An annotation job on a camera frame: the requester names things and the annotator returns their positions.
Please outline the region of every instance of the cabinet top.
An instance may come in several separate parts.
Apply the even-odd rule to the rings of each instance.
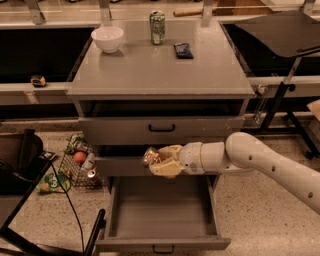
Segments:
[[[70,96],[250,97],[248,82],[220,23],[203,19],[166,21],[166,40],[151,43],[149,21],[112,21],[124,29],[117,52],[94,42],[71,83]],[[175,43],[189,43],[194,59],[178,59]]]

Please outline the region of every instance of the power cord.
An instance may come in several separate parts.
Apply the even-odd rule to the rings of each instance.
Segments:
[[[75,208],[74,208],[74,206],[73,206],[73,204],[72,204],[72,202],[71,202],[71,200],[70,200],[70,197],[69,197],[68,192],[67,192],[67,191],[65,190],[65,188],[62,186],[62,184],[61,184],[61,182],[60,182],[60,180],[59,180],[59,178],[58,178],[57,171],[56,171],[56,169],[55,169],[55,167],[53,166],[53,164],[52,164],[51,161],[50,161],[50,165],[51,165],[51,167],[52,167],[52,169],[53,169],[54,174],[55,174],[56,177],[57,177],[58,184],[59,184],[59,186],[62,188],[63,192],[65,193],[65,195],[66,195],[66,197],[67,197],[67,199],[68,199],[68,201],[69,201],[69,204],[70,204],[70,206],[71,206],[71,208],[72,208],[72,210],[73,210],[73,213],[74,213],[74,215],[75,215],[75,217],[76,217],[76,219],[77,219],[78,226],[79,226],[79,228],[80,228],[80,235],[81,235],[82,255],[84,255],[85,249],[84,249],[83,230],[82,230],[81,223],[80,223],[80,220],[79,220],[79,218],[78,218],[77,212],[76,212],[76,210],[75,210]]]

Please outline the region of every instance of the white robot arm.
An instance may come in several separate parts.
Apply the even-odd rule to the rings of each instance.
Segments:
[[[320,173],[276,153],[247,133],[233,133],[226,143],[196,142],[148,150],[143,160],[153,174],[169,178],[181,173],[237,174],[257,170],[320,214]]]

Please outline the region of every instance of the green can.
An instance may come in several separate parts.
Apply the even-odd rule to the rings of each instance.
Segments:
[[[166,17],[162,11],[152,11],[149,16],[151,42],[153,44],[163,44],[165,40]]]

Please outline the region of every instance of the speckled floor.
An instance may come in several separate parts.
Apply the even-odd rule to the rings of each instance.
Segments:
[[[76,120],[44,122],[3,122],[0,134],[33,128],[48,151],[57,153],[59,166],[67,139],[80,132]],[[300,137],[260,137],[275,151],[320,170],[320,160],[307,160]],[[85,244],[99,209],[108,211],[106,189],[69,191],[79,214]],[[216,188],[216,214],[220,234],[231,238],[224,251],[173,253],[172,255],[310,255],[320,251],[320,216],[263,174],[221,176]],[[33,192],[10,228],[33,243],[81,250],[80,232],[64,194],[39,195]],[[1,241],[0,247],[14,249]],[[101,253],[101,255],[149,255],[143,253]]]

